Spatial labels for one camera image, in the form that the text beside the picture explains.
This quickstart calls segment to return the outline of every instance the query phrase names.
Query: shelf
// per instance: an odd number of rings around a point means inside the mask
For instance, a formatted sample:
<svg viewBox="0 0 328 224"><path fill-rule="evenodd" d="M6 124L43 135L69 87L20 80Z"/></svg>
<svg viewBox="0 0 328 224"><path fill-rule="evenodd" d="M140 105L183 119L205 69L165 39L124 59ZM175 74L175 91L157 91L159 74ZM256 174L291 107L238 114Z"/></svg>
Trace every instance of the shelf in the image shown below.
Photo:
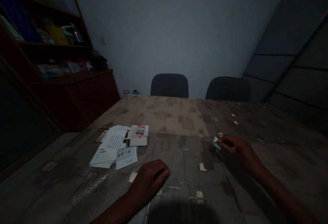
<svg viewBox="0 0 328 224"><path fill-rule="evenodd" d="M50 44L50 43L34 43L17 41L20 45L35 45L35 46L52 46L52 47L72 47L72 48L91 48L85 45L66 45L66 44Z"/></svg>
<svg viewBox="0 0 328 224"><path fill-rule="evenodd" d="M44 80L43 82L31 82L30 84L56 84L56 85L71 85L73 83L86 80L89 78L93 78L95 76L112 72L112 69L106 69L106 70L91 70L88 71L81 71L75 74L65 75L63 77L57 77L50 80Z"/></svg>
<svg viewBox="0 0 328 224"><path fill-rule="evenodd" d="M42 0L28 0L28 1L31 1L31 2L34 2L34 3L40 4L40 5L42 5L42 6L45 6L45 7L51 8L51 9L53 9L53 10L55 10L55 11L58 11L58 12L61 12L61 13L64 13L64 14L67 14L67 15L70 15L70 16L73 16L73 17L76 17L76 18L81 19L81 17L78 16L78 15L71 14L71 13L66 12L66 11L64 11L64 10L61 10L61 9L55 8L55 7L51 6L51 5L49 5L49 4L45 3L45 2L43 2Z"/></svg>

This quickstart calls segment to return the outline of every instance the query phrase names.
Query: blue binder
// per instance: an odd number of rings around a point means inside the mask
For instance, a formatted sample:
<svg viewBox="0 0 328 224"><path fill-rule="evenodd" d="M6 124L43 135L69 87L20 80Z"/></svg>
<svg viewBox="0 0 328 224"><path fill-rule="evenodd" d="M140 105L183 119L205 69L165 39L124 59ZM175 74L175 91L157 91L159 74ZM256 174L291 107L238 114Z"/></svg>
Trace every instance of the blue binder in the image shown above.
<svg viewBox="0 0 328 224"><path fill-rule="evenodd" d="M0 0L0 5L25 41L43 43L36 27L20 2L16 0Z"/></svg>

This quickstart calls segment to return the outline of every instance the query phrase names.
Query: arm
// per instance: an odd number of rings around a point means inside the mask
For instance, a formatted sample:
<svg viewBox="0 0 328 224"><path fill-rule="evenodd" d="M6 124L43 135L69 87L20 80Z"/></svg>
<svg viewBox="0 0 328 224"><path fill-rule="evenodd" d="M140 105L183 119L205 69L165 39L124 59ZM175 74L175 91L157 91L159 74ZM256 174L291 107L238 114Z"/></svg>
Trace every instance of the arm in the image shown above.
<svg viewBox="0 0 328 224"><path fill-rule="evenodd" d="M158 193L170 175L161 160L145 163L138 171L130 189L91 224L125 224Z"/></svg>
<svg viewBox="0 0 328 224"><path fill-rule="evenodd" d="M318 223L292 193L262 164L249 143L233 136L225 135L219 146L225 149L260 183L276 204L297 223Z"/></svg>

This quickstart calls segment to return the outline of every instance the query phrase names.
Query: right hand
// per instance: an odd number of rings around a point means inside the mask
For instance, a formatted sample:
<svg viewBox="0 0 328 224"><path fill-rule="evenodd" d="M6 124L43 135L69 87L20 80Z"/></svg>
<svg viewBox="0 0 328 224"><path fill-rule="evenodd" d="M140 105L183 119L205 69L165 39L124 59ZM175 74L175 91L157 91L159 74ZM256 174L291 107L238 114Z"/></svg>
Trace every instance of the right hand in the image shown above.
<svg viewBox="0 0 328 224"><path fill-rule="evenodd" d="M170 169L161 160L141 166L126 196L138 209L147 205L170 176Z"/></svg>
<svg viewBox="0 0 328 224"><path fill-rule="evenodd" d="M225 149L253 176L259 176L265 171L265 167L256 155L251 145L234 135L224 135L220 139L219 146Z"/></svg>

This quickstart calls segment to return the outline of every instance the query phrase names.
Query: chair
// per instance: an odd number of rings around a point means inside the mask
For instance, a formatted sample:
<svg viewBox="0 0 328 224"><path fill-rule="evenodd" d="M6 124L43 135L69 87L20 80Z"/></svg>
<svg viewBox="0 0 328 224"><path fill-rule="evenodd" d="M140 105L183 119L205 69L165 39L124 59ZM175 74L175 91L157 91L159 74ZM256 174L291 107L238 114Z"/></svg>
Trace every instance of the chair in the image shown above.
<svg viewBox="0 0 328 224"><path fill-rule="evenodd" d="M251 85L245 79L216 77L208 86L205 99L249 102Z"/></svg>
<svg viewBox="0 0 328 224"><path fill-rule="evenodd" d="M151 82L152 96L189 97L188 80L182 74L158 74Z"/></svg>

